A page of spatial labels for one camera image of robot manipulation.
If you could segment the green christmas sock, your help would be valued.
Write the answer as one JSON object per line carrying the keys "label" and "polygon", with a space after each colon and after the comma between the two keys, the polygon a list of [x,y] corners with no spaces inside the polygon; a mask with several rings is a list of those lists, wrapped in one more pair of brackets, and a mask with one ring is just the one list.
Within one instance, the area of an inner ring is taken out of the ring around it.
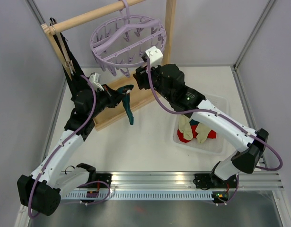
{"label": "green christmas sock", "polygon": [[134,124],[134,116],[133,116],[133,113],[131,111],[131,106],[130,106],[130,92],[133,90],[133,88],[134,88],[134,85],[125,85],[116,90],[119,94],[123,96],[122,104],[127,114],[127,117],[129,119],[130,125]]}

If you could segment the purple round clip hanger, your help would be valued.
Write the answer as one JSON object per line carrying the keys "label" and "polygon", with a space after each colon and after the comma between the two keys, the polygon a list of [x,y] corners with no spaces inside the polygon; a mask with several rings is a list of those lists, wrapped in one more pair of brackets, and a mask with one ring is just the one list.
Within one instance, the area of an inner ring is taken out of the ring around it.
{"label": "purple round clip hanger", "polygon": [[121,72],[130,76],[129,69],[143,64],[142,56],[155,46],[162,52],[166,44],[166,30],[159,19],[130,13],[126,0],[125,12],[98,26],[90,37],[90,49],[102,71],[114,77]]}

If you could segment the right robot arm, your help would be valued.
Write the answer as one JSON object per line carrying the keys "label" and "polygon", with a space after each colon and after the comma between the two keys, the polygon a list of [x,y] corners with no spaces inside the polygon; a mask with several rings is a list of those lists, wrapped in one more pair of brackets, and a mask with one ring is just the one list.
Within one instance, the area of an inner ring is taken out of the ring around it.
{"label": "right robot arm", "polygon": [[220,187],[233,175],[251,174],[257,168],[268,131],[243,126],[219,110],[205,95],[185,84],[185,75],[175,64],[138,67],[133,77],[139,89],[151,89],[165,98],[172,107],[170,113],[203,123],[234,146],[236,151],[211,170],[212,185]]}

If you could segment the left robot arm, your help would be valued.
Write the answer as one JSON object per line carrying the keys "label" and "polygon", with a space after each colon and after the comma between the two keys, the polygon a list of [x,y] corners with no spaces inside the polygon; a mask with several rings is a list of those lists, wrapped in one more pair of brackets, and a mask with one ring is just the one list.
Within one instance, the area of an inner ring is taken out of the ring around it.
{"label": "left robot arm", "polygon": [[53,151],[30,175],[21,175],[17,181],[20,202],[27,207],[30,218],[39,214],[52,215],[62,196],[79,186],[91,188],[98,182],[95,167],[85,163],[78,164],[68,176],[59,175],[94,129],[93,118],[106,108],[118,106],[129,97],[130,91],[131,88],[123,87],[113,90],[107,85],[100,89],[84,85],[76,90],[73,96],[75,107]]}

